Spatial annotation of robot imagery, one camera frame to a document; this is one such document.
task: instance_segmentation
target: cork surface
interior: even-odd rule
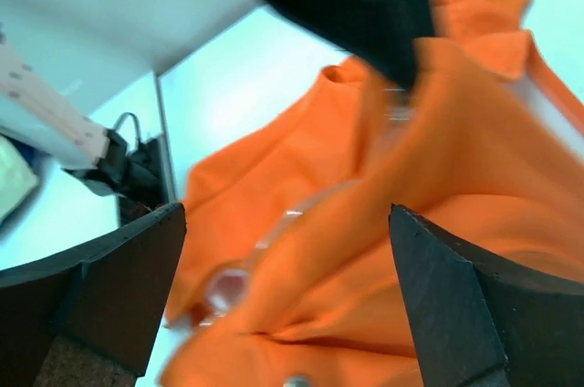
[[[34,387],[134,387],[136,378],[113,361],[57,337]]]

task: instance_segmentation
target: orange shirt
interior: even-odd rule
[[[416,40],[408,123],[387,121],[386,82],[350,59],[193,169],[170,321],[200,319],[205,282],[248,255],[287,208],[358,180],[263,252],[245,300],[179,349],[163,385],[267,387],[302,374],[314,386],[422,386],[391,257],[392,203],[498,255],[584,281],[584,167],[502,84],[528,72],[584,131],[581,105],[519,29],[529,0],[432,1],[449,38]]]

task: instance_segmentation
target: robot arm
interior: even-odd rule
[[[53,155],[68,170],[97,166],[107,130],[81,115],[0,34],[0,133]]]
[[[55,157],[97,195],[117,194],[151,209],[164,203],[156,142],[127,154],[128,143],[115,129],[83,116],[0,33],[0,133]]]

